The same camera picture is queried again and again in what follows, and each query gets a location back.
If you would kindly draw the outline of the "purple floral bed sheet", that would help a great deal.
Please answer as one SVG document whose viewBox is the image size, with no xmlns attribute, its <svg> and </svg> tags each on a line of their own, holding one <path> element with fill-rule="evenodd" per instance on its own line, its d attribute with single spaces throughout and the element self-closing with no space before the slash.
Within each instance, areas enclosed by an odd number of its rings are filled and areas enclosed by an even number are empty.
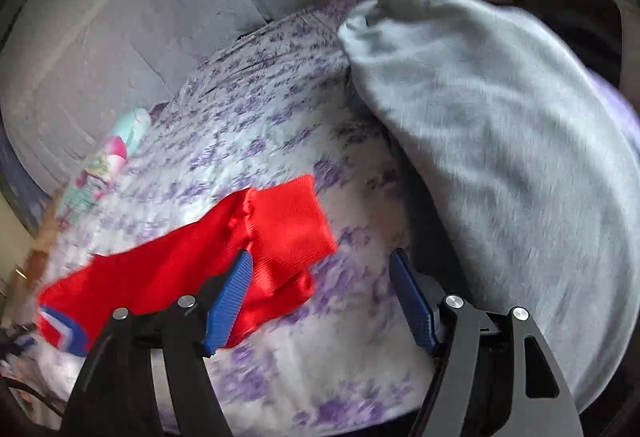
<svg viewBox="0 0 640 437">
<path fill-rule="evenodd" d="M 349 101 L 335 35 L 361 1 L 294 12 L 213 54 L 44 272 L 156 239 L 234 191 L 314 177 L 337 242 L 311 269 L 314 295 L 206 363 L 238 436 L 405 435 L 433 375 L 388 275 L 409 242 L 400 177 L 381 126 Z"/>
</svg>

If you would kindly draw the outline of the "grey pillow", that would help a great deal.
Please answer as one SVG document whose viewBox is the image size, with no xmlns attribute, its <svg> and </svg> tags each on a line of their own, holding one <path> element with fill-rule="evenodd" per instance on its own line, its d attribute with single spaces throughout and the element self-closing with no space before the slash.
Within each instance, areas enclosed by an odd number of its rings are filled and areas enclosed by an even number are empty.
<svg viewBox="0 0 640 437">
<path fill-rule="evenodd" d="M 526 307 L 588 408 L 639 317 L 639 158 L 588 70 L 534 16 L 480 0 L 367 0 L 338 37 L 476 306 Z"/>
</svg>

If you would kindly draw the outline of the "folded teal pink blanket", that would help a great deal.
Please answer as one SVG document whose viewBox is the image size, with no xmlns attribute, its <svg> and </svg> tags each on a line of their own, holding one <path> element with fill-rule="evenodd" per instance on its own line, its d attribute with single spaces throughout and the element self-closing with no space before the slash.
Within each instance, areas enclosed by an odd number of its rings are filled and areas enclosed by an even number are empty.
<svg viewBox="0 0 640 437">
<path fill-rule="evenodd" d="M 62 229 L 72 226 L 110 191 L 151 125 L 151 114 L 143 108 L 131 110 L 119 118 L 65 187 L 55 211 L 58 226 Z"/>
</svg>

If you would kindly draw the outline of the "orange brown pillow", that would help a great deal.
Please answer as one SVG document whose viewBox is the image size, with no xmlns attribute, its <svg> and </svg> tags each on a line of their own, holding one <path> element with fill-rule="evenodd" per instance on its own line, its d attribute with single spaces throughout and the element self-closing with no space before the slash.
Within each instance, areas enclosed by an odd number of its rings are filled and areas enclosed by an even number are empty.
<svg viewBox="0 0 640 437">
<path fill-rule="evenodd" d="M 13 304 L 20 305 L 28 294 L 35 290 L 47 269 L 50 253 L 61 231 L 60 224 L 56 219 L 56 210 L 61 203 L 62 195 L 62 188 L 58 188 L 53 194 L 50 203 L 44 210 L 34 242 L 32 242 L 23 263 L 14 269 L 10 297 Z"/>
</svg>

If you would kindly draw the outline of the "white wall curtain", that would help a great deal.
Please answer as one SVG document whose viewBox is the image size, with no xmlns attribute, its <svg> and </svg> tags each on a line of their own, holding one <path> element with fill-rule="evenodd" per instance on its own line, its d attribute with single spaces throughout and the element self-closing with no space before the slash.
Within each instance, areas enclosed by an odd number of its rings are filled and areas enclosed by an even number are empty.
<svg viewBox="0 0 640 437">
<path fill-rule="evenodd" d="M 169 100 L 216 50 L 322 1 L 28 0 L 1 52 L 10 144 L 52 192 L 119 116 Z"/>
</svg>

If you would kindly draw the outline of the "red track pants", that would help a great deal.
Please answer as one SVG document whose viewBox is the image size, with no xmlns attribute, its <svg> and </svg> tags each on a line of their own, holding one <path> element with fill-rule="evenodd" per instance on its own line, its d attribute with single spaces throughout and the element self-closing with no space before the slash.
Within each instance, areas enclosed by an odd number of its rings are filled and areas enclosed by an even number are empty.
<svg viewBox="0 0 640 437">
<path fill-rule="evenodd" d="M 124 253 L 93 256 L 40 291 L 38 330 L 57 349 L 85 357 L 115 309 L 163 310 L 227 271 L 242 249 L 253 271 L 227 348 L 308 301 L 311 266 L 337 250 L 312 176 L 233 192 L 195 223 Z"/>
</svg>

